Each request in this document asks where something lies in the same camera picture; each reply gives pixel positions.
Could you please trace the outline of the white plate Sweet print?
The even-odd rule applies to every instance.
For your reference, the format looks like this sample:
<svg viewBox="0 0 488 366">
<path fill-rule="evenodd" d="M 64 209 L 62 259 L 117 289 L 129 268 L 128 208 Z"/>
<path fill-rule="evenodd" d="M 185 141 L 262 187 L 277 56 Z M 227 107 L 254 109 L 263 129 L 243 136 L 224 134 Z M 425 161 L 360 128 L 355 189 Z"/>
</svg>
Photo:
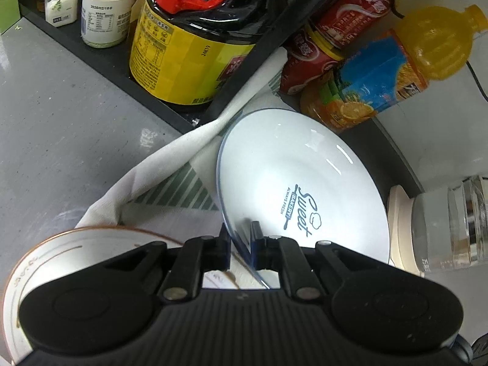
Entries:
<svg viewBox="0 0 488 366">
<path fill-rule="evenodd" d="M 278 288 L 269 270 L 256 271 L 251 224 L 312 248 L 328 240 L 389 262 L 386 208 L 353 150 L 317 121 L 281 108 L 239 117 L 217 155 L 217 195 L 223 220 L 251 276 Z"/>
</svg>

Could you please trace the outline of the white plate brown rim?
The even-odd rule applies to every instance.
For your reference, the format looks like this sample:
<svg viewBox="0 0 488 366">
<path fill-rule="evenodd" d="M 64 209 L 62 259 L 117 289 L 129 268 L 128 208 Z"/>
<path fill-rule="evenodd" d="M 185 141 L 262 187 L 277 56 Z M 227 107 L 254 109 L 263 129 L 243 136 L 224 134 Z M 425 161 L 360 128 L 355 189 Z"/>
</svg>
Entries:
<svg viewBox="0 0 488 366">
<path fill-rule="evenodd" d="M 149 231 L 92 227 L 54 235 L 30 249 L 13 268 L 2 300 L 2 331 L 11 364 L 31 352 L 18 318 L 19 306 L 29 292 L 153 241 L 164 241 L 170 249 L 183 245 L 180 240 Z"/>
</svg>

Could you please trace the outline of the patterned fringed table cloth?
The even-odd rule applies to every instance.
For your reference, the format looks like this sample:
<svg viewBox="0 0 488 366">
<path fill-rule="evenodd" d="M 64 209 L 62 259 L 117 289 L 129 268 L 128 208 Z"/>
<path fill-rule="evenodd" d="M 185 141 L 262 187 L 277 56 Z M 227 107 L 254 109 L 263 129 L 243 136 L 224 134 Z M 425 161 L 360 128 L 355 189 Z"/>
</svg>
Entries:
<svg viewBox="0 0 488 366">
<path fill-rule="evenodd" d="M 246 114 L 285 107 L 278 79 L 286 51 L 278 48 L 223 113 L 164 145 L 129 170 L 81 217 L 77 226 L 128 226 L 184 243 L 216 236 L 223 225 L 217 197 L 217 154 L 226 131 Z"/>
</svg>

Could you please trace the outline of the cream kettle base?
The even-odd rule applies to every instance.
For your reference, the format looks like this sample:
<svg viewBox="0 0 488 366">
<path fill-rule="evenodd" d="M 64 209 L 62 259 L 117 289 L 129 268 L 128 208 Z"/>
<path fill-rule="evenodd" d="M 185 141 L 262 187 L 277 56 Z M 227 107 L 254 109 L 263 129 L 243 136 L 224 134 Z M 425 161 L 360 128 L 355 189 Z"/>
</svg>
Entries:
<svg viewBox="0 0 488 366">
<path fill-rule="evenodd" d="M 411 274 L 423 277 L 414 256 L 412 239 L 412 211 L 414 200 L 404 189 L 394 186 L 389 190 L 387 217 L 389 225 L 390 264 Z"/>
</svg>

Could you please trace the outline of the glass electric kettle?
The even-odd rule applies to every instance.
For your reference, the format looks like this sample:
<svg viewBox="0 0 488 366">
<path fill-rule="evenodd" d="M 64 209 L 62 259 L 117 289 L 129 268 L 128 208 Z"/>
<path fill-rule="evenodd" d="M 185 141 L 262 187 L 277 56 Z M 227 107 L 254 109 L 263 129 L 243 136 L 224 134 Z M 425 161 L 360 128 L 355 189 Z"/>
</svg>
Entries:
<svg viewBox="0 0 488 366">
<path fill-rule="evenodd" d="M 423 274 L 487 262 L 487 177 L 474 175 L 415 197 L 414 259 Z"/>
</svg>

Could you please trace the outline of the red drink can lower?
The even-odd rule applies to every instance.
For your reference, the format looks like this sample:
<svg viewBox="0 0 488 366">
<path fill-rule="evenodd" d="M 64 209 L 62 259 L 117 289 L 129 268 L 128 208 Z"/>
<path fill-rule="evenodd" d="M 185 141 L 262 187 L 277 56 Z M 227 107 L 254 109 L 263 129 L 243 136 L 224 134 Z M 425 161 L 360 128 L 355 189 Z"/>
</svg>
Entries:
<svg viewBox="0 0 488 366">
<path fill-rule="evenodd" d="M 283 67 L 280 91 L 300 92 L 315 78 L 343 60 L 341 53 L 309 24 L 305 24 L 285 43 L 288 60 Z"/>
</svg>

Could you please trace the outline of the black metal shelf rack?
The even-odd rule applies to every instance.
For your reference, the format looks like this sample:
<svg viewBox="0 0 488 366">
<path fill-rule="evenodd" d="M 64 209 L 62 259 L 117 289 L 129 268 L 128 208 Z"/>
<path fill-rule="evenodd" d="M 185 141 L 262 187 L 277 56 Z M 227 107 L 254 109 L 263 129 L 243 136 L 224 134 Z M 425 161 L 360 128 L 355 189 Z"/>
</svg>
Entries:
<svg viewBox="0 0 488 366">
<path fill-rule="evenodd" d="M 333 0 L 18 0 L 22 15 L 175 129 L 216 119 Z"/>
</svg>

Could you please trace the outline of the orange juice bottle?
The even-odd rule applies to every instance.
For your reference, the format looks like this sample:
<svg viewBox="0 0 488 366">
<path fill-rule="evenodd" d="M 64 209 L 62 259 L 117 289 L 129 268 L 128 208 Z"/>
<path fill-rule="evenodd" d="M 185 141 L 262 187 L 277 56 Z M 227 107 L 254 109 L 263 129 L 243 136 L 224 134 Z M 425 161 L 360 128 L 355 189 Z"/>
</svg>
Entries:
<svg viewBox="0 0 488 366">
<path fill-rule="evenodd" d="M 487 17 L 477 5 L 462 12 L 438 6 L 414 10 L 311 82 L 300 110 L 336 133 L 355 127 L 422 93 L 430 82 L 453 76 L 467 63 L 475 34 L 486 29 Z"/>
</svg>

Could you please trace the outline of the white lidded seasoning jar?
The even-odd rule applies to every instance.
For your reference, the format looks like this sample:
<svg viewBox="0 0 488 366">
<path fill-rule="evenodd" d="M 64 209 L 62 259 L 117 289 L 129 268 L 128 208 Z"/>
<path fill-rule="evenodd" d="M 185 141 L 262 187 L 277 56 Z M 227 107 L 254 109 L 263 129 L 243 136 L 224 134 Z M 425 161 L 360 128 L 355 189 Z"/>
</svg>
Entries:
<svg viewBox="0 0 488 366">
<path fill-rule="evenodd" d="M 82 0 L 81 36 L 86 45 L 104 49 L 124 41 L 136 0 Z"/>
</svg>

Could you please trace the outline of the green product box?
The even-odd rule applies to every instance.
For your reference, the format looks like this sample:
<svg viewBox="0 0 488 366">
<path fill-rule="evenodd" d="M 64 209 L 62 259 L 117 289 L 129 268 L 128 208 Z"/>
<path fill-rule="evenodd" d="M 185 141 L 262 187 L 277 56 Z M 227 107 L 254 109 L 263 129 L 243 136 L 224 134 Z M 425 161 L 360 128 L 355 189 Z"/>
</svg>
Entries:
<svg viewBox="0 0 488 366">
<path fill-rule="evenodd" d="M 5 33 L 21 18 L 18 0 L 0 0 L 0 32 Z"/>
</svg>

